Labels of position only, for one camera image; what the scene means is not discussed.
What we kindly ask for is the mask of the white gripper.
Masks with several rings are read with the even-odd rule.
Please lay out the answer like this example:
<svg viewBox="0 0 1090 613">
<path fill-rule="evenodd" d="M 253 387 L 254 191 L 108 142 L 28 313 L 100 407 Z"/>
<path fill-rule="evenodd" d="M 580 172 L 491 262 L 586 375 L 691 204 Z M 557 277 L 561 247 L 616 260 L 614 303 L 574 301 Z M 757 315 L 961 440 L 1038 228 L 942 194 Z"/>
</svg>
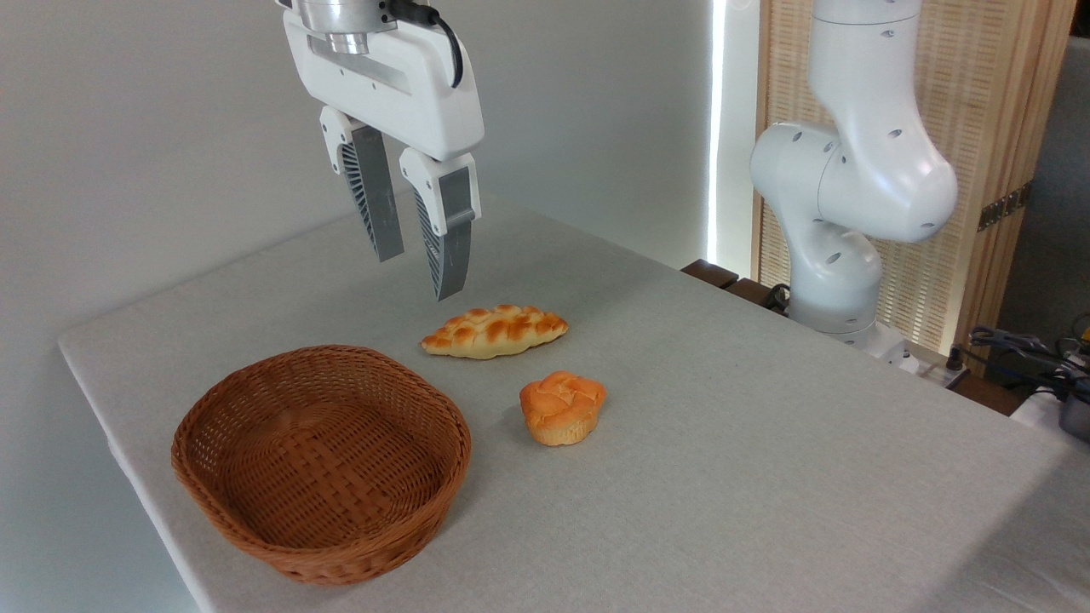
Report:
<svg viewBox="0 0 1090 613">
<path fill-rule="evenodd" d="M 378 260 L 404 252 L 384 133 L 413 147 L 399 164 L 416 199 L 433 292 L 439 301 L 458 295 L 467 283 L 472 223 L 480 217 L 470 152 L 485 135 L 468 52 L 453 87 L 443 31 L 402 23 L 371 32 L 366 55 L 338 55 L 287 11 L 284 35 L 303 86 L 326 105 L 319 121 L 332 170 L 344 178 Z"/>
</svg>

